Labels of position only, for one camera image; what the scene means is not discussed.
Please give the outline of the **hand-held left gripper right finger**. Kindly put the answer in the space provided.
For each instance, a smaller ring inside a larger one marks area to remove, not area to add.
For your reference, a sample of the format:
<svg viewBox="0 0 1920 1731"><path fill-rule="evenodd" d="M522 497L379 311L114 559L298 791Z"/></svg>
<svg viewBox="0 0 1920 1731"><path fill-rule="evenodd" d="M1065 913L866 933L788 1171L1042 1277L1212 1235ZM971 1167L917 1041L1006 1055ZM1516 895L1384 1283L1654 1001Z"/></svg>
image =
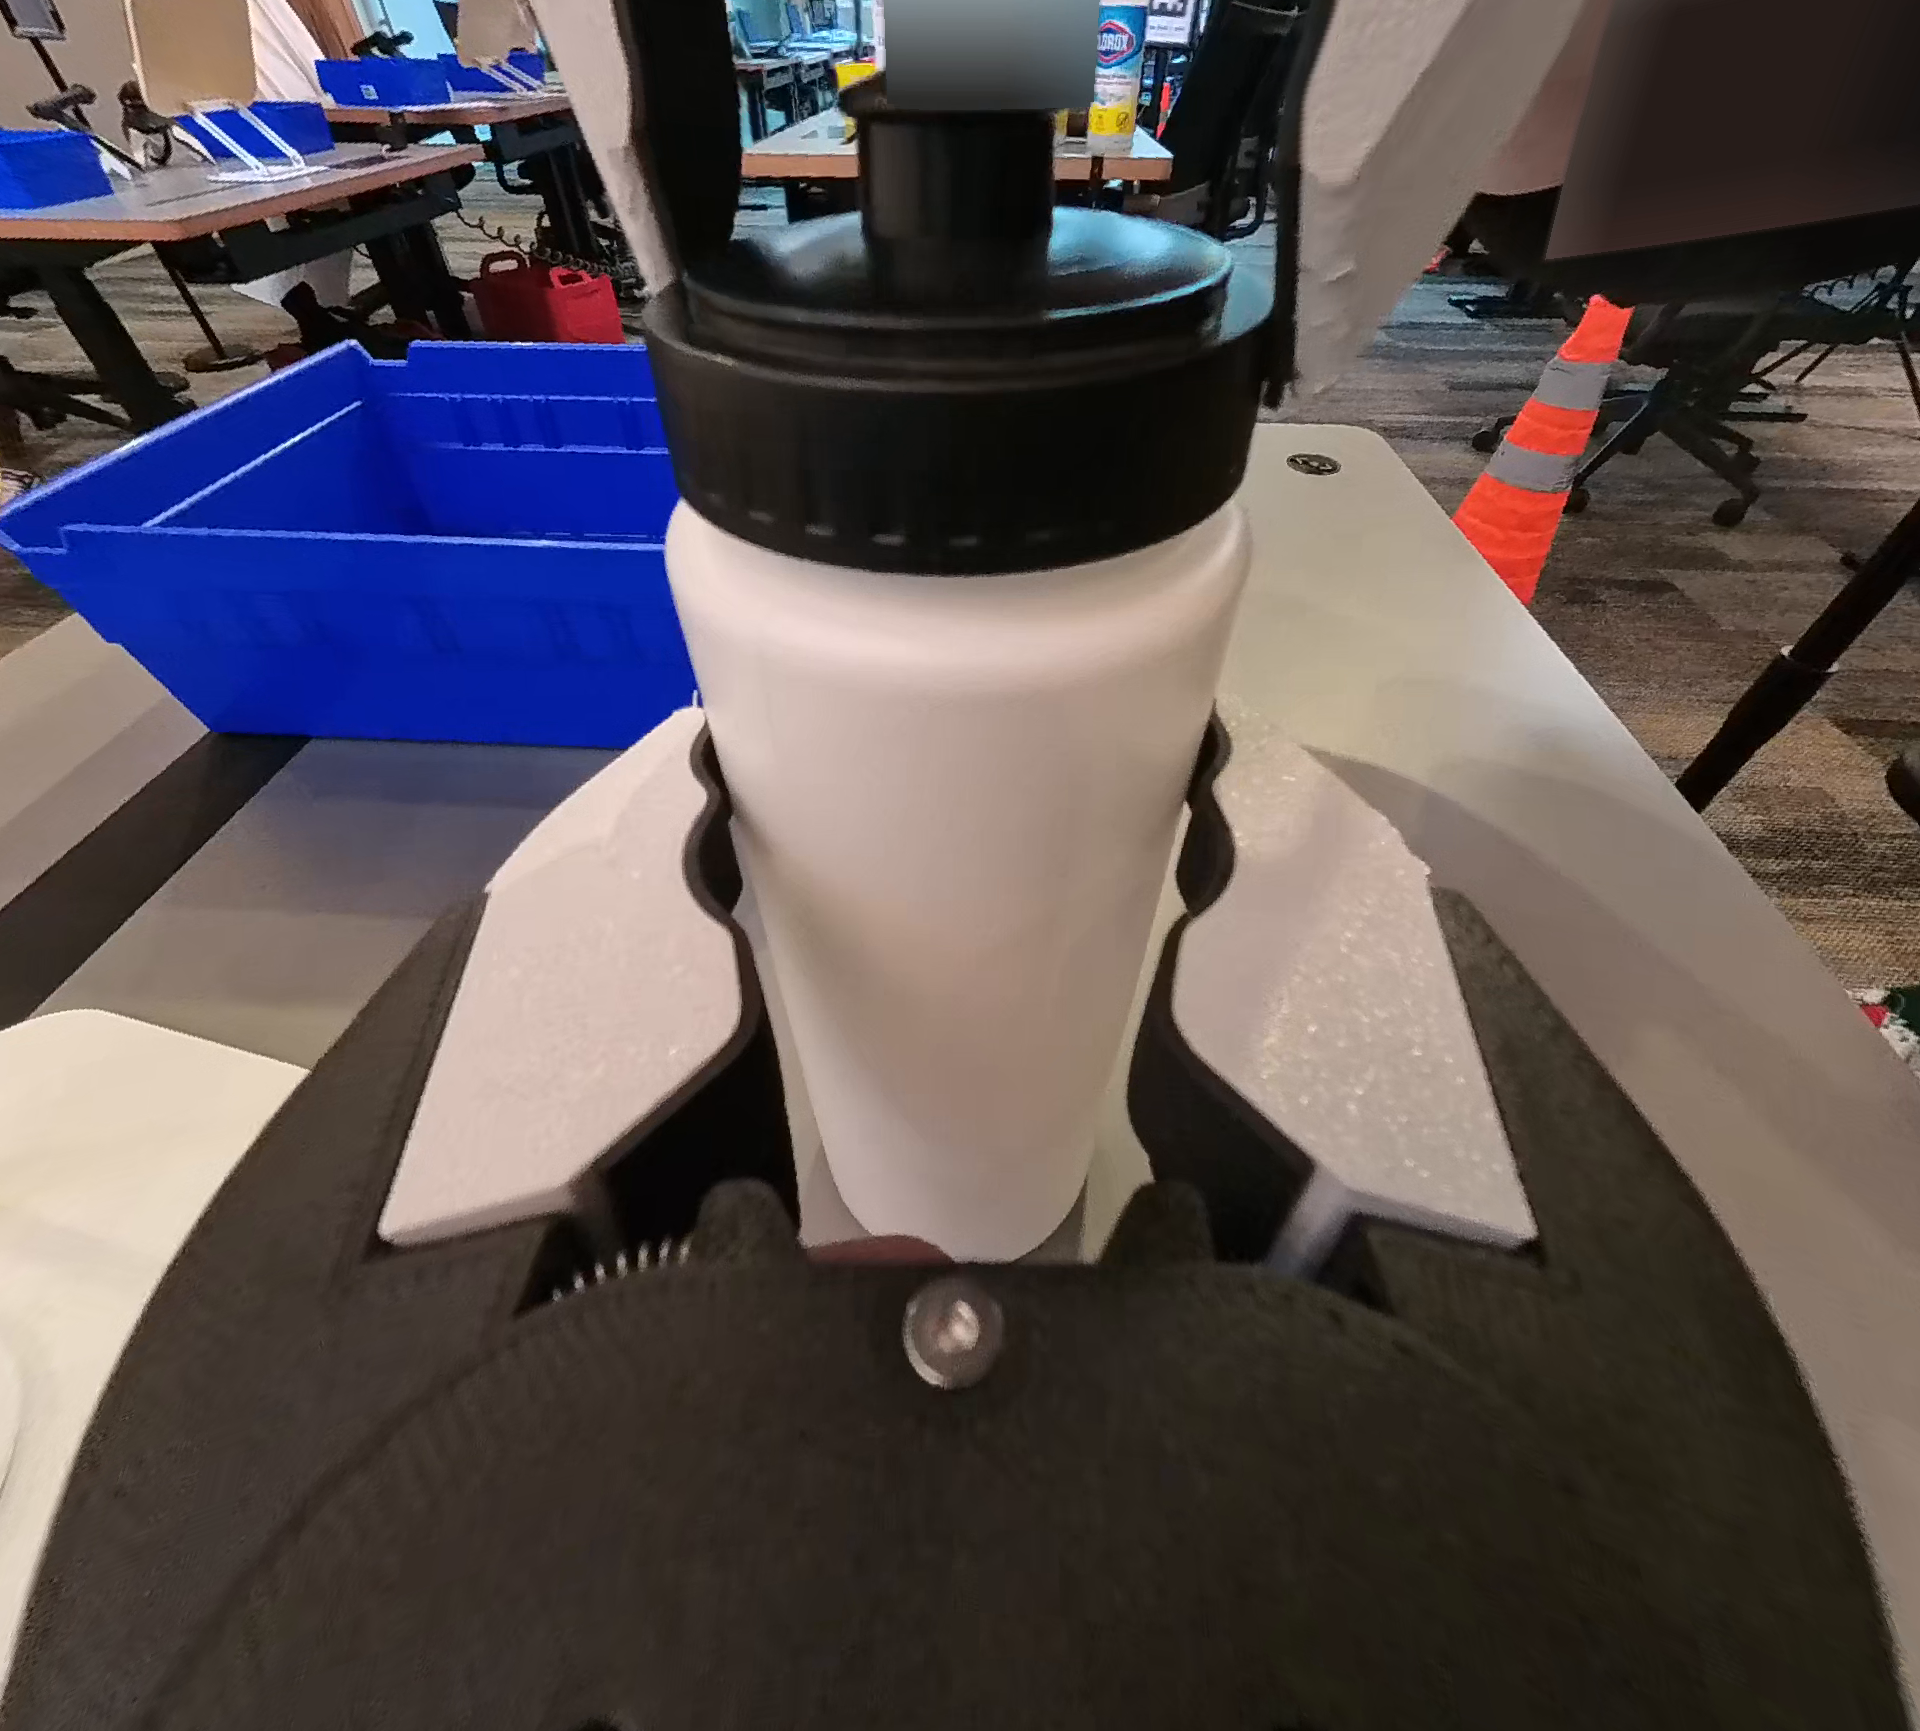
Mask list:
<svg viewBox="0 0 1920 1731"><path fill-rule="evenodd" d="M1276 721L1220 703L1173 879L1126 1115L1155 1177L1198 1193L1214 1255L1312 1277L1360 1221L1535 1243L1405 835Z"/></svg>

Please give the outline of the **black office chair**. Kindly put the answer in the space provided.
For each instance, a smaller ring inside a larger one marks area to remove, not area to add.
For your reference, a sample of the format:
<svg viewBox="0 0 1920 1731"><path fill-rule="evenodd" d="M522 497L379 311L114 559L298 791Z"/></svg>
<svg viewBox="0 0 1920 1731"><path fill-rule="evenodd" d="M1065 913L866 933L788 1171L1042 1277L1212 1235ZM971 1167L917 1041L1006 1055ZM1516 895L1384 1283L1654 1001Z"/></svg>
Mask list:
<svg viewBox="0 0 1920 1731"><path fill-rule="evenodd" d="M1891 343L1917 357L1917 263L1829 279L1787 295L1656 303L1628 323L1622 365L1577 465L1567 509L1586 509L1598 469L1667 437L1729 491L1713 521L1736 529L1761 499L1761 457L1744 425L1798 423L1772 377L1810 355Z"/></svg>

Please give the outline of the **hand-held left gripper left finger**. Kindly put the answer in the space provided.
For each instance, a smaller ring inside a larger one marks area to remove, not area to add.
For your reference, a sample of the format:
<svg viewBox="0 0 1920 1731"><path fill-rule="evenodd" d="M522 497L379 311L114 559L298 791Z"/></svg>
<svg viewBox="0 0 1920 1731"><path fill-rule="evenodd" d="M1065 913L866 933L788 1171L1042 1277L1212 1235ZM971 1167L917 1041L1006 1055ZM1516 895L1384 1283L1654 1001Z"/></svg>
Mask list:
<svg viewBox="0 0 1920 1731"><path fill-rule="evenodd" d="M415 1247L570 1215L602 1253L710 1187L801 1217L778 1047L709 715L675 711L486 885L379 1231Z"/></svg>

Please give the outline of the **brown edged table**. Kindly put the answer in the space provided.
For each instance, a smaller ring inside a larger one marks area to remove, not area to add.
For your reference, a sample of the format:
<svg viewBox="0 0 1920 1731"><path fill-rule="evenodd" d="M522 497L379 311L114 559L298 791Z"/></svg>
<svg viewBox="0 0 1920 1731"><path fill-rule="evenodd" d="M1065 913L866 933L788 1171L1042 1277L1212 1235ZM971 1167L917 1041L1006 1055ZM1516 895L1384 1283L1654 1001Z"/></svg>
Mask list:
<svg viewBox="0 0 1920 1731"><path fill-rule="evenodd" d="M4 275L25 275L50 297L116 405L111 421L142 433L181 417L187 401L164 387L88 279L90 265L135 249L170 255L212 239L220 273L249 281L364 247L399 319L465 341L467 293L447 263L436 221L458 211L470 176L465 148L435 144L396 152L344 146L300 174L157 170L122 181L109 199L6 209Z"/></svg>
<svg viewBox="0 0 1920 1731"><path fill-rule="evenodd" d="M1145 130L1104 144L1058 136L1052 172L1061 183L1165 183L1175 156ZM756 183L855 181L857 136L841 112L821 112L746 146L741 174Z"/></svg>

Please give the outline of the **small acrylic holder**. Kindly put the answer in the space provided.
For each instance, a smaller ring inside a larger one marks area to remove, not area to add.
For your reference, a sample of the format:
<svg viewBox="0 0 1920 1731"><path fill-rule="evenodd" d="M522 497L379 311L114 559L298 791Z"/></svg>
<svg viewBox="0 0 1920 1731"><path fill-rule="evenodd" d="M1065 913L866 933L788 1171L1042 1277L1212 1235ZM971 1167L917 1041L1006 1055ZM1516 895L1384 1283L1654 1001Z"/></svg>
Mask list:
<svg viewBox="0 0 1920 1731"><path fill-rule="evenodd" d="M195 144L220 176L269 180L309 174L309 156L263 112L234 106L181 112L173 128Z"/></svg>

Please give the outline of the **orange traffic cone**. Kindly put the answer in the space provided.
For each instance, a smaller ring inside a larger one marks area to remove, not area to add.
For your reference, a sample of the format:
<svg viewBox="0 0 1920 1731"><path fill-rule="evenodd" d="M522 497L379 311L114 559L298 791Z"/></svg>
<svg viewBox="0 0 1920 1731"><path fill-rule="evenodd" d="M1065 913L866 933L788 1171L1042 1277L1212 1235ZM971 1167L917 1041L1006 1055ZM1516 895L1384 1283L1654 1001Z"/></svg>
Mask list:
<svg viewBox="0 0 1920 1731"><path fill-rule="evenodd" d="M1522 605L1532 605L1635 317L1593 297L1502 431L1452 523Z"/></svg>

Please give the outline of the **red plastic container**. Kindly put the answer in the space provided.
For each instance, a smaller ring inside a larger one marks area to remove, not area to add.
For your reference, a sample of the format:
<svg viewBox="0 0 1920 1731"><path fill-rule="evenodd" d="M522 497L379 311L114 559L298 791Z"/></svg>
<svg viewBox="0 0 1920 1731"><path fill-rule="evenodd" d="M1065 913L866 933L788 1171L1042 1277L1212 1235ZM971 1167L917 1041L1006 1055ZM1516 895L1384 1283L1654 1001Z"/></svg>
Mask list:
<svg viewBox="0 0 1920 1731"><path fill-rule="evenodd" d="M515 251L482 255L470 279L480 335L498 343L621 345L626 329L611 277Z"/></svg>

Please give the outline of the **white yellow wipes canister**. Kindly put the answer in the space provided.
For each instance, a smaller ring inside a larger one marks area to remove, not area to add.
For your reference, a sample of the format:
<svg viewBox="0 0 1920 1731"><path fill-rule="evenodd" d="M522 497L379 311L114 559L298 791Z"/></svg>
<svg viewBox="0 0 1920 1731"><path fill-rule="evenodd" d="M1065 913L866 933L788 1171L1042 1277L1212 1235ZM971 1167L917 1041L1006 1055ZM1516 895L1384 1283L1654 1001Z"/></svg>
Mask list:
<svg viewBox="0 0 1920 1731"><path fill-rule="evenodd" d="M1140 120L1148 0L1100 0L1086 136L1095 154L1132 148Z"/></svg>

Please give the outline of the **black tape strip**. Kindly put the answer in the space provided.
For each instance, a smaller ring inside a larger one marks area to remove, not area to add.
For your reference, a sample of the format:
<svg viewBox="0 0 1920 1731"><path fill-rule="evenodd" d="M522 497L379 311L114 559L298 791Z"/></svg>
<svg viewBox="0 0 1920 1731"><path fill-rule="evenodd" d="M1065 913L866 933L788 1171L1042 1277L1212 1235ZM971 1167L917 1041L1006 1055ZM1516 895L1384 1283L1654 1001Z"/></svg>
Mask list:
<svg viewBox="0 0 1920 1731"><path fill-rule="evenodd" d="M38 1011L309 745L203 735L3 909L3 1023Z"/></svg>

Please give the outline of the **blue plastic bin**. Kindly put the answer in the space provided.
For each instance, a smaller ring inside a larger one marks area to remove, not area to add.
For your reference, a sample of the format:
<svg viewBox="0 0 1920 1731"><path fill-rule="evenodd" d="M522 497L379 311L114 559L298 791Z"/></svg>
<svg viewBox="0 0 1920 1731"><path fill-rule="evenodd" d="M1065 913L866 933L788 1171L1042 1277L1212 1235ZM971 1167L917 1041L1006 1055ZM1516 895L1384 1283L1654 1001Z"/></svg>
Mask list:
<svg viewBox="0 0 1920 1731"><path fill-rule="evenodd" d="M206 729L626 749L698 699L655 369L344 343L4 509L4 549Z"/></svg>

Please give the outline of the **white bottle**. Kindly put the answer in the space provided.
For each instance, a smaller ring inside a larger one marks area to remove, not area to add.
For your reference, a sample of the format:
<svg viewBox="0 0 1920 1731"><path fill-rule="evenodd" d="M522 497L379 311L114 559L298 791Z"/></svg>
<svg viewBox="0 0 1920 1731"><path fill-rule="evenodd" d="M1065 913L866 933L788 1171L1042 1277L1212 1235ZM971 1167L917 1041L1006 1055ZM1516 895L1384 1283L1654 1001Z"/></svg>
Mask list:
<svg viewBox="0 0 1920 1731"><path fill-rule="evenodd" d="M829 1171L1013 1263L1072 1211L1253 533L1002 575L782 555L688 503L668 583Z"/></svg>

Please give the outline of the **black bottle lid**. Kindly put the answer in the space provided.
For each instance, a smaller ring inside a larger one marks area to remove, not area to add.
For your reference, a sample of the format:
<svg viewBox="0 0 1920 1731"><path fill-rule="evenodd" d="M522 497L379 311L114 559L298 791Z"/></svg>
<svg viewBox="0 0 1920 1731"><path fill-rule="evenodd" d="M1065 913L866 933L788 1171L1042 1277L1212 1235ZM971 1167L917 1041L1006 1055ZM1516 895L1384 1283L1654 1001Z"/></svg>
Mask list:
<svg viewBox="0 0 1920 1731"><path fill-rule="evenodd" d="M1014 575L1130 555L1238 491L1271 271L1054 201L1044 112L853 96L859 207L734 235L644 317L685 503L787 557Z"/></svg>

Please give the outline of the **black stand pole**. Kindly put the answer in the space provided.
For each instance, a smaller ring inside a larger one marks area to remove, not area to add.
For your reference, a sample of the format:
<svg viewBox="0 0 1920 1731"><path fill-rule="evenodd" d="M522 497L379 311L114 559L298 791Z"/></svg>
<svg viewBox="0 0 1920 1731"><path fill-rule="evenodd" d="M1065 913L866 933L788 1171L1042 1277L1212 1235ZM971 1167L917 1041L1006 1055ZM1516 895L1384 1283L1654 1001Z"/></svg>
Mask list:
<svg viewBox="0 0 1920 1731"><path fill-rule="evenodd" d="M1679 793L1703 813L1735 783L1789 723L1812 705L1846 653L1918 575L1918 509L1912 507L1868 555L1812 623L1733 703L1713 737L1676 779Z"/></svg>

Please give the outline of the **white stand base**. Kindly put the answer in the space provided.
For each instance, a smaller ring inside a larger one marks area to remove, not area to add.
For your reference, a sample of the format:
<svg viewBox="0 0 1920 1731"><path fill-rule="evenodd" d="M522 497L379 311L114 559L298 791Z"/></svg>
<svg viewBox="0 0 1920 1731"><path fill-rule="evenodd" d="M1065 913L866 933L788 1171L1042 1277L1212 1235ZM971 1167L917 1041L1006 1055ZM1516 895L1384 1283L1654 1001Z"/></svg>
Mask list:
<svg viewBox="0 0 1920 1731"><path fill-rule="evenodd" d="M82 1437L187 1233L307 1069L100 1009L3 1033L3 1661Z"/></svg>

